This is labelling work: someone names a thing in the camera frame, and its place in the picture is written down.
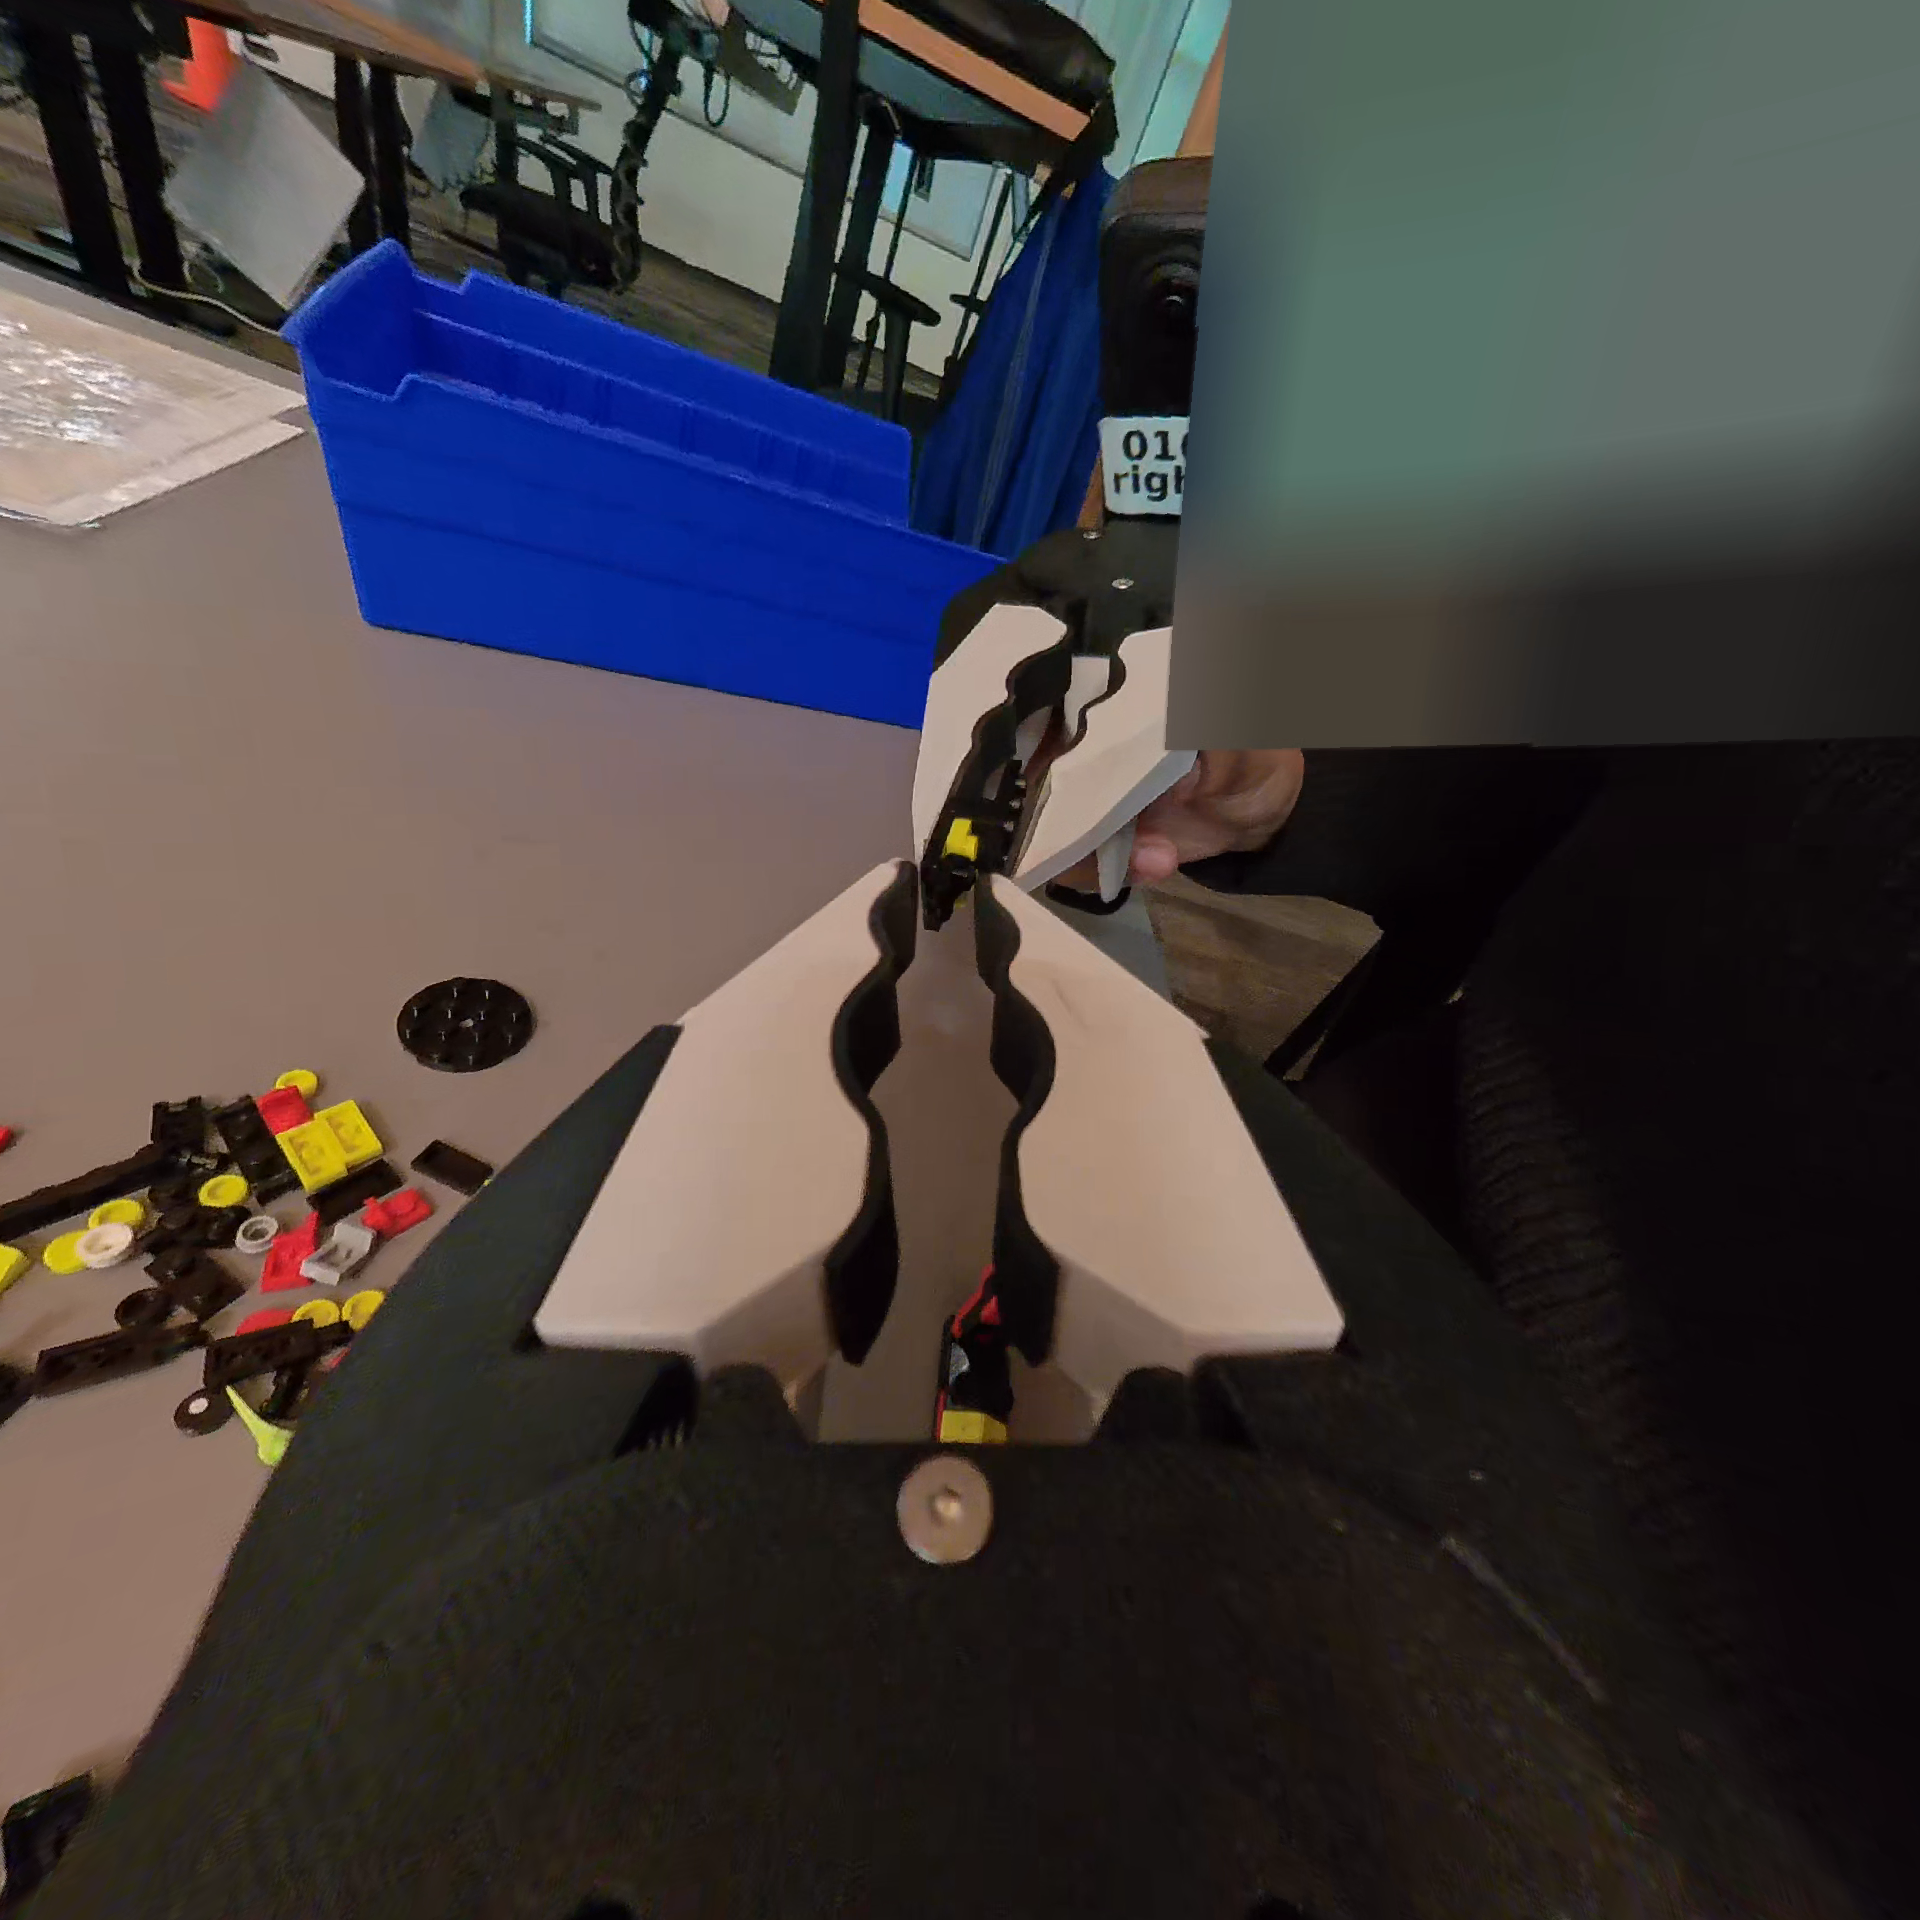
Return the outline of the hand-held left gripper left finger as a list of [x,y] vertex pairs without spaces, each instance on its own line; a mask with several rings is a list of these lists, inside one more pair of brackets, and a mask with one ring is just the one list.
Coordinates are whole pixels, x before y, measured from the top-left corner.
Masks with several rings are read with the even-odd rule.
[[753,1364],[787,1394],[864,1362],[895,1306],[899,1056],[919,873],[882,863],[690,1008],[538,1314],[552,1350]]

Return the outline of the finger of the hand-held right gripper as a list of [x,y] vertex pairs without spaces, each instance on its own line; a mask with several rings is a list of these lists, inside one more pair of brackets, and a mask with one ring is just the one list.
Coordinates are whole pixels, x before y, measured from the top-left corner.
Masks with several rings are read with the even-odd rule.
[[1171,646],[1168,627],[1120,640],[1108,692],[1085,704],[1077,744],[1044,770],[1011,863],[1018,888],[1064,881],[1089,858],[1098,890],[1125,884],[1136,818],[1195,763],[1165,744]]
[[989,723],[1020,723],[1043,708],[1053,711],[1065,695],[1069,666],[1069,628],[1060,615],[996,603],[936,667],[912,792],[919,859],[940,808],[936,790],[955,770],[969,742],[983,739]]

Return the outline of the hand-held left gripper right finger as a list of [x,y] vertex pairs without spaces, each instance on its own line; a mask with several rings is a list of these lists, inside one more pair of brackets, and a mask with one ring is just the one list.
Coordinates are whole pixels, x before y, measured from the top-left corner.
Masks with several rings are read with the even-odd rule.
[[992,1274],[1026,1364],[1098,1419],[1135,1375],[1347,1331],[1205,1032],[1011,881],[971,896],[1000,1146]]

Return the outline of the small black yellow lego assembly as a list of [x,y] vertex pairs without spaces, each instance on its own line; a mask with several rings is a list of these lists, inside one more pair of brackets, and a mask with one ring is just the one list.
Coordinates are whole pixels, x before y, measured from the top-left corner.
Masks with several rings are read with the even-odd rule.
[[980,876],[1008,873],[1039,796],[1051,711],[989,723],[936,792],[940,802],[919,863],[923,931],[941,931]]

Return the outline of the red black lego model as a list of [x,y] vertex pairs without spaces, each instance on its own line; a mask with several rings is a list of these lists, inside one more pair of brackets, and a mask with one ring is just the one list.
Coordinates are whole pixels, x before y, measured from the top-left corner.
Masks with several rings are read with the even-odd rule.
[[944,1447],[1004,1446],[1016,1411],[1011,1343],[995,1266],[944,1320],[933,1439]]

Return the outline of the pile of lego pieces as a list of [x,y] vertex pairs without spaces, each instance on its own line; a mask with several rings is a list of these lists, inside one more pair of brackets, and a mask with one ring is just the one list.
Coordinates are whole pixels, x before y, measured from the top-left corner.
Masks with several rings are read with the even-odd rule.
[[132,1278],[108,1331],[5,1362],[5,1419],[193,1362],[173,1426],[241,1424],[274,1468],[386,1300],[363,1286],[373,1258],[429,1214],[371,1116],[321,1103],[314,1072],[229,1103],[155,1103],[138,1151],[5,1202],[5,1290],[33,1268]]

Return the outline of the black round lego plate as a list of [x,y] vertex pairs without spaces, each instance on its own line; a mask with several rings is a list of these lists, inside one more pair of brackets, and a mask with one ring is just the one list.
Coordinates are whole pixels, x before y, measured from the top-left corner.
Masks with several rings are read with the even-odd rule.
[[435,1072],[488,1072],[522,1054],[538,1032],[532,1004],[492,976],[449,976],[415,993],[395,1015],[399,1046]]

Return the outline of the black lego brick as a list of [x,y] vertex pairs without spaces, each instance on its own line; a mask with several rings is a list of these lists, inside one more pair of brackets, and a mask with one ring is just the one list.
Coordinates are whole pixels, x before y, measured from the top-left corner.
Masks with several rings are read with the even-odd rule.
[[68,1846],[87,1824],[97,1796],[92,1774],[83,1771],[15,1801],[3,1820],[8,1897],[24,1897],[60,1866]]

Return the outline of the person's right hand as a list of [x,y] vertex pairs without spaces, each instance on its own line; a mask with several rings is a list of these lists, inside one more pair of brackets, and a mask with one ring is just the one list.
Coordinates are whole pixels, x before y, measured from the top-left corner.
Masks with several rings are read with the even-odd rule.
[[1156,884],[1193,863],[1261,850],[1305,787],[1301,750],[1201,753],[1136,818],[1129,881]]

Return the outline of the blue hanging jacket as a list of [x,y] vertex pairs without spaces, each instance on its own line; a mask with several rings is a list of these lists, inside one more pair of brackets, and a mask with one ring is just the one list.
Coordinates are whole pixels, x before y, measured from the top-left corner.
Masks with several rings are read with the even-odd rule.
[[1011,560],[1082,520],[1098,465],[1098,250],[1113,188],[1090,167],[1002,273],[919,446],[916,532]]

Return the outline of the blue plastic bin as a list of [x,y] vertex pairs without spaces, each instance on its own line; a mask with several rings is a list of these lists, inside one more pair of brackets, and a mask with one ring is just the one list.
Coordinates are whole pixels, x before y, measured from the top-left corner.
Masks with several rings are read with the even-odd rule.
[[282,339],[376,628],[915,729],[1000,566],[911,527],[903,428],[395,242]]

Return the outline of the black office chair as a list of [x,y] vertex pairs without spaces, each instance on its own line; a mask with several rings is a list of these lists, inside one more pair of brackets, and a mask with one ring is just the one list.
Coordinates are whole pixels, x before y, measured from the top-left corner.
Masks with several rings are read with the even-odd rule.
[[493,255],[517,287],[564,297],[570,287],[627,295],[642,263],[641,169],[658,118],[641,105],[612,163],[545,131],[522,139],[515,97],[488,97],[493,175],[459,188],[464,212],[493,225]]

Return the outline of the grey panel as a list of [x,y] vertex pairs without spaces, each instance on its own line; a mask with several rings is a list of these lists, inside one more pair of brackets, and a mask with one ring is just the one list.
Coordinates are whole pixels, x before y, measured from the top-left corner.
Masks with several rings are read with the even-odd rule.
[[176,226],[289,314],[365,195],[363,175],[289,90],[241,64],[168,177]]

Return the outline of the clear plastic bag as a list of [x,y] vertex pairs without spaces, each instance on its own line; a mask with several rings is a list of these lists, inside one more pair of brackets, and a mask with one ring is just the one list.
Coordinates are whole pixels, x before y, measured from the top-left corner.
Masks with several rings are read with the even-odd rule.
[[303,434],[299,399],[168,344],[3,295],[3,515],[93,527]]

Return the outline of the orange cone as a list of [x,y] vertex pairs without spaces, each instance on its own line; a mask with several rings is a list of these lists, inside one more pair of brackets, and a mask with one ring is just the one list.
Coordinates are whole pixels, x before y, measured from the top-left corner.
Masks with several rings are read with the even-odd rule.
[[218,112],[241,67],[227,25],[183,14],[169,34],[169,51],[161,57],[163,91],[186,111]]

